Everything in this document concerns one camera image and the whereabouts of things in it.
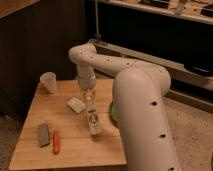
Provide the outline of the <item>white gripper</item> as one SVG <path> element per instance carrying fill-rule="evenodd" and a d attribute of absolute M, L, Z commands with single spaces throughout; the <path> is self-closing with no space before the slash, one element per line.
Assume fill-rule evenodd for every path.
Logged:
<path fill-rule="evenodd" d="M 86 101 L 86 97 L 87 97 L 87 90 L 84 90 L 84 89 L 90 89 L 90 97 L 92 100 L 95 99 L 95 96 L 96 96 L 96 90 L 94 88 L 96 85 L 95 76 L 88 77 L 88 78 L 78 77 L 78 85 L 81 88 L 81 94 L 84 101 Z"/>

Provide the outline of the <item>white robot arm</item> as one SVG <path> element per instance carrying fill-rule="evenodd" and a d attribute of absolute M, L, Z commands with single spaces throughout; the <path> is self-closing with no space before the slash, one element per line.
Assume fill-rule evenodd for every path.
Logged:
<path fill-rule="evenodd" d="M 114 78 L 112 98 L 128 171 L 182 171 L 162 97 L 169 72 L 150 62 L 99 54 L 92 43 L 69 50 L 78 85 L 92 89 L 97 70 Z"/>

